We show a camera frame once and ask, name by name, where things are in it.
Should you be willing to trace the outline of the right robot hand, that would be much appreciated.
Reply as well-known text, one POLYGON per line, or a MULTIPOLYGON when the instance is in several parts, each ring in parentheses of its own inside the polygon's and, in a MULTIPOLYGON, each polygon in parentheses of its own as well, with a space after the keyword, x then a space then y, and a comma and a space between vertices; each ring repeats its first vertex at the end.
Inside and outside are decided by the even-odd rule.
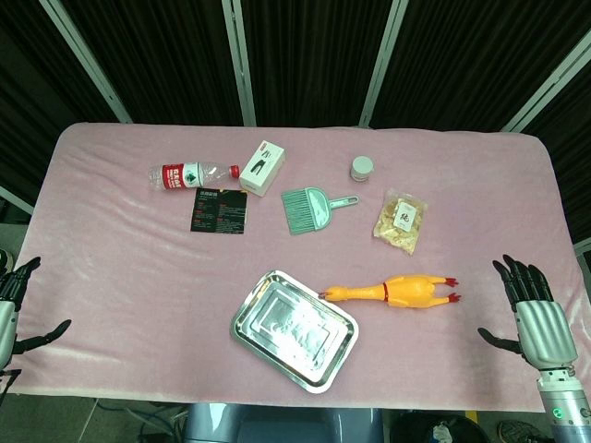
POLYGON ((520 355, 536 370, 568 368, 578 358, 573 335, 561 305, 555 302, 545 274, 508 255, 494 260, 517 328, 515 340, 477 330, 489 345, 520 355))

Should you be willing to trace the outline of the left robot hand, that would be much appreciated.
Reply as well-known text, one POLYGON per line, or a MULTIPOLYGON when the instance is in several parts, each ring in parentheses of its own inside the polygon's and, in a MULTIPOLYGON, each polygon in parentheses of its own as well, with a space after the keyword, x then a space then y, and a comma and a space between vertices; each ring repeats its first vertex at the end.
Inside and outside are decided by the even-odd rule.
POLYGON ((16 270, 1 276, 1 373, 5 372, 13 355, 24 354, 57 340, 72 323, 71 319, 67 319, 43 336, 22 341, 17 339, 18 317, 28 281, 32 272, 40 266, 41 258, 35 257, 16 270))

